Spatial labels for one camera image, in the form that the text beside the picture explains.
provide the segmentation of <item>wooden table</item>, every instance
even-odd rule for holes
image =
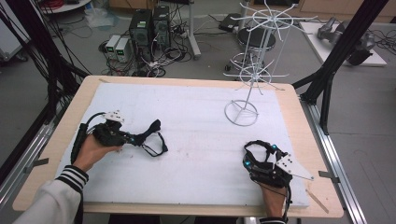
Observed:
[[[18,194],[13,208],[26,210],[32,203],[37,189],[47,180],[55,177],[64,149],[72,141],[74,132],[79,125],[96,88],[103,82],[133,83],[167,86],[191,87],[225,87],[239,88],[240,82],[144,78],[144,77],[86,77],[75,98],[68,107],[57,129],[49,140],[40,159],[49,158],[49,163],[34,168]],[[306,208],[291,208],[290,217],[341,217],[344,212],[329,178],[318,176],[318,171],[327,171],[321,158],[314,135],[309,127],[304,111],[294,88],[289,84],[276,84],[284,89],[276,91],[265,86],[265,90],[276,92],[283,119],[298,161],[314,176],[315,181],[306,180],[305,187],[310,200]],[[91,213],[135,213],[160,215],[196,215],[196,216],[238,216],[262,217],[264,212],[260,206],[236,205],[180,205],[180,204],[142,204],[142,203],[84,203],[85,212]]]

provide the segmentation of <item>white sleeve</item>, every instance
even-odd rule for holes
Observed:
[[[73,223],[87,181],[87,174],[75,166],[66,166],[57,179],[38,189],[32,205],[14,223]]]

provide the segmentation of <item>floor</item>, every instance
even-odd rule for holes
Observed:
[[[224,15],[240,12],[239,0],[196,1],[195,33],[217,33],[218,20]],[[182,15],[187,15],[183,8]],[[68,47],[74,51],[92,74],[106,72],[106,61],[99,45],[113,34],[124,33],[129,26],[128,15],[117,14],[113,27],[87,28],[86,21],[68,24],[83,19],[82,10],[57,15],[61,27],[70,32],[64,36]],[[374,24],[371,29],[384,32],[395,30],[396,25]],[[233,34],[197,35],[202,57],[185,63],[167,66],[164,78],[198,78],[231,80],[224,76],[228,60],[240,52]],[[54,39],[64,53],[59,39]],[[277,57],[283,44],[268,52]],[[355,191],[358,202],[368,223],[394,223],[396,219],[396,56],[385,49],[375,51],[388,63],[385,67],[342,66],[333,81],[332,101],[329,113],[329,132],[337,149],[347,177]],[[290,38],[284,42],[273,82],[293,83],[307,77],[320,68],[320,61],[304,34],[290,29]],[[0,164],[18,144],[33,120],[47,102],[47,83],[36,71],[32,62],[12,60],[0,67]],[[307,86],[297,90],[303,93]],[[2,223],[11,223],[20,213],[12,210],[12,198],[0,211]],[[163,223],[181,223],[186,217],[164,216]],[[85,216],[85,223],[106,223],[108,214]],[[192,223],[193,217],[184,223]],[[296,223],[291,218],[289,223]],[[347,213],[337,219],[303,218],[303,223],[351,223]]]

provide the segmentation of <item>box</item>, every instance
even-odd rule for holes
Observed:
[[[157,0],[110,0],[110,7],[124,9],[153,9],[156,4]]]

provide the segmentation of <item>striped sleeve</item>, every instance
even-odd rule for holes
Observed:
[[[76,166],[66,165],[62,173],[56,179],[61,180],[75,191],[82,192],[82,189],[87,184],[89,177]]]
[[[286,224],[281,217],[265,217],[260,219],[260,224]]]

